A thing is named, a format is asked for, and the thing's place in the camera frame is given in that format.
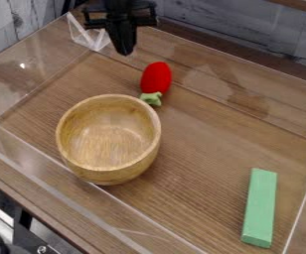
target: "wooden bowl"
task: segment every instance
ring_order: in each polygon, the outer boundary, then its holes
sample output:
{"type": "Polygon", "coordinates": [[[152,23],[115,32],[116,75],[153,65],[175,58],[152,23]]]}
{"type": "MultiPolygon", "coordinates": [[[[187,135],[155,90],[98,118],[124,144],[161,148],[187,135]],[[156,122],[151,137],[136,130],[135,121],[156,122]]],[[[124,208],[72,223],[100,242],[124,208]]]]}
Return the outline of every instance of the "wooden bowl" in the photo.
{"type": "Polygon", "coordinates": [[[82,101],[57,128],[68,166],[82,179],[104,186],[132,180],[149,168],[160,139],[156,111],[127,95],[107,94],[82,101]]]}

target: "bowl rim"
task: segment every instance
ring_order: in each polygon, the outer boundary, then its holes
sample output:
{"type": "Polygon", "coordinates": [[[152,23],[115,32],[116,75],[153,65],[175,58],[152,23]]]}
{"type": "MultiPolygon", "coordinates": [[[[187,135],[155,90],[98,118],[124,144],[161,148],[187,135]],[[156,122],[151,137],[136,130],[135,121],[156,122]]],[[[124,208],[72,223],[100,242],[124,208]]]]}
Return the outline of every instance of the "bowl rim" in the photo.
{"type": "Polygon", "coordinates": [[[160,139],[161,139],[161,122],[160,122],[160,118],[157,115],[156,110],[147,104],[147,102],[144,102],[141,99],[131,96],[131,95],[125,95],[125,94],[115,94],[115,93],[109,93],[109,94],[104,94],[104,95],[97,95],[94,97],[90,97],[85,100],[82,100],[78,104],[76,104],[64,114],[60,124],[57,126],[57,130],[56,130],[56,138],[57,138],[57,145],[60,148],[60,152],[62,157],[70,162],[73,163],[77,167],[89,170],[89,171],[94,171],[94,172],[111,172],[111,171],[119,171],[123,169],[127,169],[128,167],[136,165],[140,161],[143,161],[145,159],[145,157],[155,151],[156,147],[160,144],[160,139]],[[64,147],[62,141],[61,141],[61,133],[62,133],[62,128],[64,128],[64,124],[65,121],[68,120],[69,116],[72,115],[73,111],[80,108],[84,104],[89,103],[93,100],[101,99],[101,98],[111,98],[111,97],[116,97],[116,98],[125,98],[129,100],[136,101],[143,108],[147,110],[149,117],[152,119],[153,122],[153,127],[155,127],[155,138],[153,141],[149,145],[149,147],[147,148],[147,150],[143,152],[143,154],[133,159],[132,161],[127,162],[123,165],[119,166],[113,166],[113,167],[93,167],[92,165],[88,164],[82,164],[80,163],[77,160],[74,160],[73,158],[69,157],[69,153],[64,147]]]}

